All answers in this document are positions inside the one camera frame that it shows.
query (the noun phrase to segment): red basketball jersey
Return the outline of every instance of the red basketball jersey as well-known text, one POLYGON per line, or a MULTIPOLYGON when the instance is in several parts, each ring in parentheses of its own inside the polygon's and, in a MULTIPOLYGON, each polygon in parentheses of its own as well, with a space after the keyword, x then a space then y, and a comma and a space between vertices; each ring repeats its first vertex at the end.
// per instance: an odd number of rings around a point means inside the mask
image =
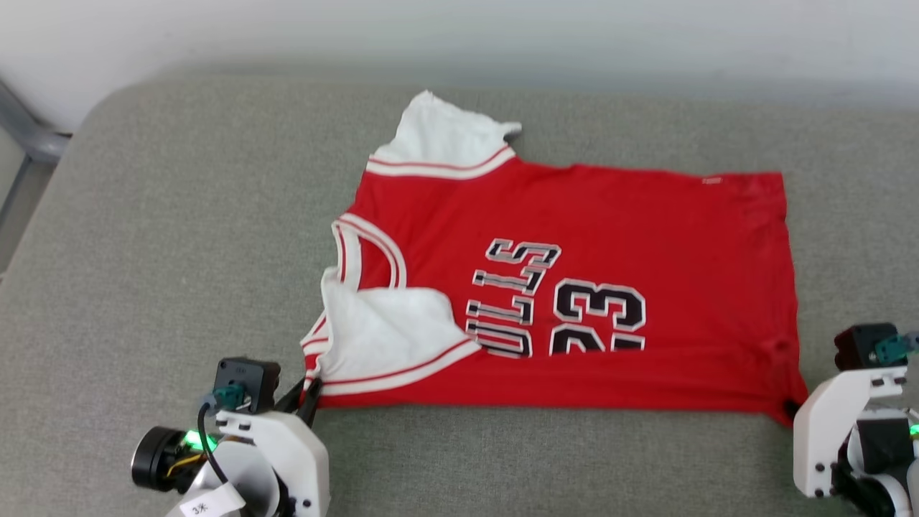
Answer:
POLYGON ((528 163, 428 92, 334 224, 326 406, 764 412, 807 397, 778 173, 528 163))

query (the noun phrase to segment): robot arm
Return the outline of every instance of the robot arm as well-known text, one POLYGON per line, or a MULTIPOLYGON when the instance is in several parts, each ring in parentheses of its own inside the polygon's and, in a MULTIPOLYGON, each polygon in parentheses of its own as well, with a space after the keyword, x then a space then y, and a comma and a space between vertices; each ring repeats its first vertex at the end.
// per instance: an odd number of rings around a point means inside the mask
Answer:
POLYGON ((917 456, 911 422, 896 408, 871 401, 902 394, 906 356, 919 335, 892 324, 861 325, 835 340, 843 370, 820 384, 794 421, 794 481, 804 495, 841 495, 870 516, 910 517, 917 456))
POLYGON ((273 362, 220 362, 213 394, 205 397, 205 408, 218 409, 223 435, 212 461, 187 438, 196 437, 206 453, 211 437, 204 433, 157 427, 141 440, 131 461, 134 483, 185 496, 166 517, 325 516, 329 456, 310 429, 322 383, 311 384, 302 405, 302 383, 276 404, 279 373, 273 362))

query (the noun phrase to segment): gray fabric surface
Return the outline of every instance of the gray fabric surface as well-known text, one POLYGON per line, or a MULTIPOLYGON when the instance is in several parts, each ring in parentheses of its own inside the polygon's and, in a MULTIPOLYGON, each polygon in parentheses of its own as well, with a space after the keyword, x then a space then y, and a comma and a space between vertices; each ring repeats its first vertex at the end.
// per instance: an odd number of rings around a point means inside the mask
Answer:
MULTIPOLYGON (((175 494, 130 482, 143 434, 192 425, 222 356, 299 378, 329 223, 418 89, 200 78, 92 113, 0 285, 4 513, 164 514, 175 494)), ((837 331, 919 327, 916 115, 437 93, 522 121, 527 160, 784 171, 811 387, 837 331)), ((764 416, 376 408, 320 411, 315 430, 333 517, 847 513, 797 493, 790 430, 764 416)))

